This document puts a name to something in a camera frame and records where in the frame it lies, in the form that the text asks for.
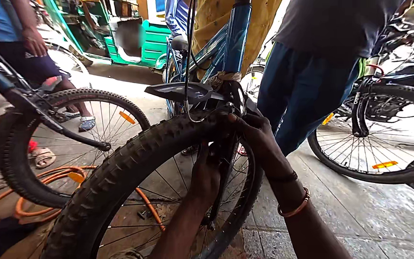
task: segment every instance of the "leg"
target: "leg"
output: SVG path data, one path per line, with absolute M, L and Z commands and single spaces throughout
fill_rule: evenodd
M 275 133 L 293 89 L 292 51 L 276 42 L 264 69 L 258 94 L 258 109 Z
M 351 92 L 358 76 L 358 58 L 342 63 L 312 57 L 296 77 L 287 112 L 276 135 L 283 154 L 287 156 Z
M 26 53 L 23 42 L 0 42 L 0 55 L 28 81 L 42 85 L 50 77 L 62 76 L 63 80 L 55 87 L 54 92 L 76 89 L 70 80 L 60 72 L 60 69 L 49 55 L 45 57 L 32 57 L 30 55 L 26 56 Z M 74 111 L 79 111 L 81 116 L 92 121 L 92 115 L 84 103 L 77 103 L 70 108 Z M 91 128 L 80 126 L 80 131 L 81 129 L 89 130 Z

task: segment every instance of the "suspension fork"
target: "suspension fork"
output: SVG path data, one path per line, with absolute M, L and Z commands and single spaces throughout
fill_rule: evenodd
M 352 134 L 356 137 L 368 136 L 368 127 L 365 123 L 365 111 L 369 100 L 369 94 L 362 97 L 362 94 L 370 92 L 371 77 L 364 77 L 360 83 L 359 90 L 354 96 L 352 107 Z
M 235 132 L 231 134 L 232 135 L 230 135 L 223 141 L 220 141 L 219 143 L 214 142 L 212 144 L 215 145 L 213 149 L 213 155 L 220 157 L 221 164 L 218 169 L 220 172 L 220 186 L 218 190 L 218 195 L 215 199 L 215 202 L 212 205 L 212 208 L 210 209 L 210 214 L 208 216 L 205 216 L 202 221 L 202 224 L 206 225 L 207 228 L 210 230 L 215 229 L 214 222 L 220 210 L 221 200 L 223 198 L 224 191 L 226 189 L 226 185 L 228 183 L 228 179 L 232 171 L 232 167 L 234 166 L 234 159 L 236 157 L 236 152 L 239 145 L 239 139 L 237 134 Z

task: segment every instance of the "shorts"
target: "shorts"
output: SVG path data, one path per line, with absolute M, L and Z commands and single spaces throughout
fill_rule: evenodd
M 0 55 L 17 73 L 31 83 L 41 85 L 50 77 L 63 76 L 60 68 L 49 57 L 34 57 L 23 46 L 21 41 L 0 42 Z

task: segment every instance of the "hand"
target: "hand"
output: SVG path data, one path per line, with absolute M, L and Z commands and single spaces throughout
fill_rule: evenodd
M 293 169 L 274 138 L 269 120 L 250 114 L 243 118 L 232 113 L 228 115 L 228 121 L 233 124 L 233 127 L 244 134 L 257 163 L 263 168 L 266 176 L 283 177 L 292 174 Z
M 47 47 L 36 27 L 24 28 L 22 35 L 25 38 L 23 45 L 35 57 L 47 56 Z
M 199 156 L 193 166 L 191 187 L 186 197 L 197 200 L 208 209 L 215 201 L 220 186 L 220 161 L 209 156 L 207 142 L 201 144 Z

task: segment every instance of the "blue jeans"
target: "blue jeans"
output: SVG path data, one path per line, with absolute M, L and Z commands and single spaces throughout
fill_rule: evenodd
M 324 58 L 274 44 L 261 81 L 258 109 L 270 121 L 285 156 L 348 97 L 359 74 L 358 60 Z

